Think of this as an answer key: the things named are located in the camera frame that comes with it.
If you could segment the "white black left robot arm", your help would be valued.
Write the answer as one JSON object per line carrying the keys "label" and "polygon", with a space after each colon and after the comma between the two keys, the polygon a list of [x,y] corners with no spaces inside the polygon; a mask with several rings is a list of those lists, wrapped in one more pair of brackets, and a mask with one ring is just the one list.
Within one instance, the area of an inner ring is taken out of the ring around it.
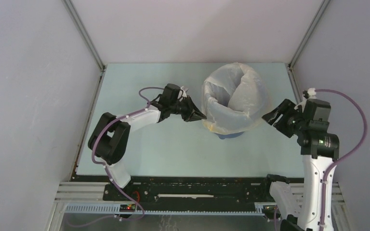
{"label": "white black left robot arm", "polygon": [[207,118],[187,94],[187,89],[175,84],[167,84],[156,98],[145,100],[144,108],[129,114],[103,113],[88,141],[92,162],[103,167],[116,186],[114,194],[124,201],[133,194],[133,187],[128,184],[131,176],[122,162],[130,133],[160,123],[170,115],[180,115],[184,122]]}

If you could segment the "blue plastic trash bin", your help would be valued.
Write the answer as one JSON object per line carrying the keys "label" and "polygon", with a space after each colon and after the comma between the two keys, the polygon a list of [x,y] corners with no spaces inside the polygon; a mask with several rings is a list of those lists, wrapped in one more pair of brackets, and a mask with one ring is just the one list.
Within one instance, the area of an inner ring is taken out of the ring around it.
{"label": "blue plastic trash bin", "polygon": [[225,139],[237,138],[237,137],[239,137],[243,134],[244,134],[244,132],[238,132],[238,133],[232,133],[232,134],[226,134],[226,135],[224,135],[224,134],[216,134],[216,135],[219,137],[219,139],[225,140]]}

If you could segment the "translucent yellowish plastic trash bag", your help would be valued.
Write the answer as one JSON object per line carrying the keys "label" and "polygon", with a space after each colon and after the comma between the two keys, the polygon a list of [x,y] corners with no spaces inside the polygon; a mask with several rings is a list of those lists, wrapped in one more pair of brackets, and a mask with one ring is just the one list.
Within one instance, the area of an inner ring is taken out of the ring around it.
{"label": "translucent yellowish plastic trash bag", "polygon": [[271,99],[261,76],[251,66],[226,64],[202,84],[203,126],[215,134],[246,132],[268,112]]}

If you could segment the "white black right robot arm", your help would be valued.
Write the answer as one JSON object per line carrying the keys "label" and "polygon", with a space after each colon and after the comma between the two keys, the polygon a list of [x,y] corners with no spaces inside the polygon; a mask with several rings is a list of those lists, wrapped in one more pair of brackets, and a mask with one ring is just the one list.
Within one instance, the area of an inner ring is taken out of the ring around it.
{"label": "white black right robot arm", "polygon": [[332,179],[339,156],[339,138],[328,133],[329,102],[308,99],[296,106],[285,99],[262,118],[290,138],[297,136],[304,165],[303,201],[299,205],[288,183],[274,181],[261,187],[267,201],[275,201],[282,231],[332,231]]}

